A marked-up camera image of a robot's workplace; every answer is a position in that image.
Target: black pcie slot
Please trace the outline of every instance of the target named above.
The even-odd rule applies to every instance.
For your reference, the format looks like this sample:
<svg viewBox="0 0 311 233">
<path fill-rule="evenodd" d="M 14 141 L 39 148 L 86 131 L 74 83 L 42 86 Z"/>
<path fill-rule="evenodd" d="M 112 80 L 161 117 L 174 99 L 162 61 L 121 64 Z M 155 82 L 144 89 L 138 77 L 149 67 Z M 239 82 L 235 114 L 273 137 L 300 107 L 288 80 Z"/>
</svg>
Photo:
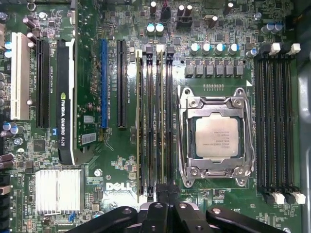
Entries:
<svg viewBox="0 0 311 233">
<path fill-rule="evenodd" d="M 173 184 L 173 115 L 172 115 L 172 96 L 173 96 L 173 58 L 167 57 L 166 60 L 166 171 L 167 183 Z"/>
<path fill-rule="evenodd" d="M 291 83 L 291 61 L 283 63 L 283 88 L 285 93 L 285 177 L 287 185 L 294 183 L 294 149 L 293 149 L 293 109 L 292 109 L 292 83 Z"/>
<path fill-rule="evenodd" d="M 50 46 L 47 41 L 37 41 L 36 59 L 36 126 L 48 128 L 50 126 Z"/>
<path fill-rule="evenodd" d="M 117 127 L 127 128 L 127 77 L 125 40 L 117 41 Z"/>
<path fill-rule="evenodd" d="M 154 82 L 153 82 L 153 56 L 147 54 L 147 96 L 148 96 L 148 124 L 147 124 L 147 164 L 148 164 L 148 183 L 147 183 L 147 197 L 148 201 L 154 200 L 154 106 L 153 106 L 153 96 L 154 96 Z"/>
</svg>

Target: chip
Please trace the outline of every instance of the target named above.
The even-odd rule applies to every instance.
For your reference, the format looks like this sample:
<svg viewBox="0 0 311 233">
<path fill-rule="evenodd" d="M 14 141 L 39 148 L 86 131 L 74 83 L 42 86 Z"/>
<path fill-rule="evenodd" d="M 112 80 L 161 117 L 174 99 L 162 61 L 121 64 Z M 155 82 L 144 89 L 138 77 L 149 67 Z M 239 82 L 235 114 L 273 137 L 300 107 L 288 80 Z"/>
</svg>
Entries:
<svg viewBox="0 0 311 233">
<path fill-rule="evenodd" d="M 34 152 L 45 152 L 45 140 L 34 140 Z"/>
<path fill-rule="evenodd" d="M 235 118 L 211 114 L 196 121 L 196 154 L 199 157 L 221 161 L 237 156 L 239 129 Z"/>
</svg>

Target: expansion slot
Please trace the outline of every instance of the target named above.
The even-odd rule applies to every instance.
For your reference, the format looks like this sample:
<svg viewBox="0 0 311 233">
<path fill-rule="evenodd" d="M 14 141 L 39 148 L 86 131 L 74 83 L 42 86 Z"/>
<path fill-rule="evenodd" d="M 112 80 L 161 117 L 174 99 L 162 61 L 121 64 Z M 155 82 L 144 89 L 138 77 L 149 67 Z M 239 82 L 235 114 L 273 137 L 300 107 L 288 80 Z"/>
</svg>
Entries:
<svg viewBox="0 0 311 233">
<path fill-rule="evenodd" d="M 157 180 L 164 183 L 164 100 L 163 100 L 163 51 L 161 50 L 156 60 L 156 158 Z"/>
<path fill-rule="evenodd" d="M 11 120 L 29 120 L 30 48 L 23 33 L 12 33 Z"/>
<path fill-rule="evenodd" d="M 172 96 L 173 96 L 173 56 L 167 53 L 166 59 L 166 171 L 167 183 L 173 184 L 173 114 L 172 114 Z"/>
<path fill-rule="evenodd" d="M 125 40 L 117 41 L 117 127 L 127 128 L 127 47 Z"/>
<path fill-rule="evenodd" d="M 36 126 L 39 128 L 48 128 L 50 126 L 50 46 L 47 41 L 37 41 L 36 59 Z"/>
<path fill-rule="evenodd" d="M 108 45 L 105 39 L 102 39 L 102 128 L 108 128 L 108 103 L 107 103 L 107 64 L 108 64 Z"/>
<path fill-rule="evenodd" d="M 267 203 L 304 202 L 294 185 L 292 56 L 255 59 L 257 187 Z"/>
<path fill-rule="evenodd" d="M 136 54 L 136 126 L 137 126 L 137 184 L 138 191 L 137 197 L 144 194 L 144 143 L 143 143 L 143 62 L 142 62 L 142 52 L 141 50 L 137 51 Z"/>
<path fill-rule="evenodd" d="M 153 48 L 147 48 L 147 76 L 146 76 L 146 86 L 147 86 L 147 99 L 148 99 L 148 114 L 147 114 L 147 168 L 148 168 L 148 183 L 147 183 L 147 197 L 148 201 L 154 201 L 154 82 L 153 82 Z"/>
</svg>

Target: capacitor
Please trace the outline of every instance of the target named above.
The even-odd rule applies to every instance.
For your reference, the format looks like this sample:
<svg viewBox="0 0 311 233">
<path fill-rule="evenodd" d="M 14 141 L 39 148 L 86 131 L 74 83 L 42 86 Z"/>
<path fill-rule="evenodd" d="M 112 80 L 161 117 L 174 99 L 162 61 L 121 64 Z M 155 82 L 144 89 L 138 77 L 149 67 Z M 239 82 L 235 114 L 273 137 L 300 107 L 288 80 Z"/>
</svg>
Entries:
<svg viewBox="0 0 311 233">
<path fill-rule="evenodd" d="M 228 2 L 228 4 L 225 6 L 225 9 L 224 9 L 224 15 L 225 16 L 228 15 L 232 8 L 233 8 L 233 3 Z"/>
<path fill-rule="evenodd" d="M 10 131 L 12 127 L 17 126 L 15 122 L 5 122 L 2 126 L 3 130 Z"/>
<path fill-rule="evenodd" d="M 155 26 L 152 23 L 149 23 L 147 26 L 147 35 L 153 36 L 155 34 Z"/>
<path fill-rule="evenodd" d="M 46 18 L 48 17 L 47 13 L 45 12 L 40 12 L 38 14 L 39 18 L 42 19 L 42 20 L 46 20 Z"/>
<path fill-rule="evenodd" d="M 183 16 L 184 11 L 185 11 L 185 7 L 183 5 L 180 5 L 178 7 L 177 16 Z"/>
<path fill-rule="evenodd" d="M 29 27 L 30 29 L 35 28 L 35 23 L 29 20 L 27 17 L 23 18 L 23 23 L 26 24 L 26 26 Z"/>
<path fill-rule="evenodd" d="M 264 25 L 261 28 L 261 32 L 263 34 L 268 34 L 269 32 L 271 32 L 274 29 L 274 23 L 267 23 L 266 25 Z"/>
<path fill-rule="evenodd" d="M 209 21 L 208 27 L 214 28 L 216 26 L 217 21 L 218 21 L 218 17 L 213 16 L 212 19 Z"/>
<path fill-rule="evenodd" d="M 21 144 L 23 144 L 23 139 L 21 139 L 20 137 L 14 138 L 13 143 L 16 146 L 20 146 Z"/>
<path fill-rule="evenodd" d="M 215 54 L 220 55 L 225 50 L 225 46 L 222 43 L 219 43 L 216 45 L 216 48 L 214 49 Z"/>
<path fill-rule="evenodd" d="M 211 47 L 209 43 L 205 43 L 202 47 L 202 54 L 204 55 L 208 55 L 208 53 L 210 52 Z"/>
<path fill-rule="evenodd" d="M 228 48 L 228 53 L 230 55 L 234 55 L 237 51 L 239 50 L 239 46 L 237 44 L 232 44 L 230 45 L 230 47 Z"/>
<path fill-rule="evenodd" d="M 155 1 L 152 1 L 150 3 L 150 14 L 151 15 L 154 15 L 156 13 L 156 2 Z"/>
<path fill-rule="evenodd" d="M 276 24 L 274 25 L 274 28 L 272 29 L 271 33 L 272 33 L 272 34 L 277 34 L 277 33 L 279 33 L 280 31 L 282 31 L 282 29 L 283 29 L 283 25 L 282 25 L 281 23 L 276 23 Z"/>
<path fill-rule="evenodd" d="M 259 21 L 261 20 L 262 14 L 260 12 L 257 12 L 254 14 L 254 20 Z"/>
<path fill-rule="evenodd" d="M 158 35 L 158 36 L 163 36 L 164 34 L 164 26 L 163 24 L 161 23 L 158 23 L 155 27 L 155 33 Z"/>
<path fill-rule="evenodd" d="M 4 56 L 5 56 L 6 58 L 11 58 L 11 57 L 12 57 L 12 51 L 10 51 L 10 50 L 5 51 L 5 52 L 4 52 Z"/>
<path fill-rule="evenodd" d="M 13 159 L 14 159 L 13 154 L 11 154 L 11 153 L 10 154 L 4 154 L 4 155 L 0 156 L 0 163 L 6 162 L 6 161 L 11 161 Z"/>
<path fill-rule="evenodd" d="M 15 137 L 10 131 L 1 131 L 0 137 Z"/>
<path fill-rule="evenodd" d="M 32 42 L 37 43 L 38 38 L 33 33 L 27 33 L 27 38 Z"/>
<path fill-rule="evenodd" d="M 188 5 L 185 10 L 185 16 L 190 16 L 192 13 L 192 6 Z"/>
<path fill-rule="evenodd" d="M 26 101 L 26 104 L 27 104 L 28 106 L 31 106 L 31 105 L 34 104 L 34 102 L 33 102 L 33 100 L 29 99 L 29 100 Z"/>
<path fill-rule="evenodd" d="M 95 217 L 102 216 L 103 214 L 104 214 L 104 212 L 100 210 L 100 211 L 96 212 Z"/>
<path fill-rule="evenodd" d="M 12 43 L 11 43 L 11 41 L 5 42 L 5 43 L 4 43 L 4 48 L 5 48 L 6 50 L 11 50 L 11 49 L 12 49 Z"/>
<path fill-rule="evenodd" d="M 29 41 L 29 42 L 27 43 L 27 46 L 28 46 L 29 48 L 31 48 L 31 49 L 35 49 L 35 43 L 32 42 L 32 41 Z"/>
<path fill-rule="evenodd" d="M 0 12 L 0 20 L 7 21 L 9 16 L 5 12 Z"/>
<path fill-rule="evenodd" d="M 196 55 L 200 49 L 200 46 L 197 43 L 193 43 L 190 47 L 190 53 Z"/>
<path fill-rule="evenodd" d="M 13 164 L 14 164 L 14 162 L 12 160 L 0 163 L 0 169 L 7 169 L 7 168 L 10 168 L 10 167 L 13 167 Z"/>
<path fill-rule="evenodd" d="M 255 57 L 257 55 L 257 50 L 255 48 L 251 49 L 246 53 L 246 56 L 249 58 Z"/>
<path fill-rule="evenodd" d="M 12 134 L 22 134 L 24 132 L 25 128 L 20 126 L 20 125 L 17 125 L 17 126 L 13 126 L 11 129 L 10 129 L 10 132 Z"/>
<path fill-rule="evenodd" d="M 3 80 L 3 79 L 5 79 L 5 74 L 0 72 L 0 80 Z"/>
</svg>

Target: chipset heatsink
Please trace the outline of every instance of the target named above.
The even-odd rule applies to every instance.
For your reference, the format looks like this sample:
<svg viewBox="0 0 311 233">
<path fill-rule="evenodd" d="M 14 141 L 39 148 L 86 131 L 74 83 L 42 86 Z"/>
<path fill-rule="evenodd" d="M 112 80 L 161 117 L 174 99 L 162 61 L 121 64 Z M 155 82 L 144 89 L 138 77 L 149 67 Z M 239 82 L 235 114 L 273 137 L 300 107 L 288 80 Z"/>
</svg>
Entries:
<svg viewBox="0 0 311 233">
<path fill-rule="evenodd" d="M 41 170 L 35 173 L 35 211 L 38 214 L 80 212 L 84 207 L 81 169 Z"/>
</svg>

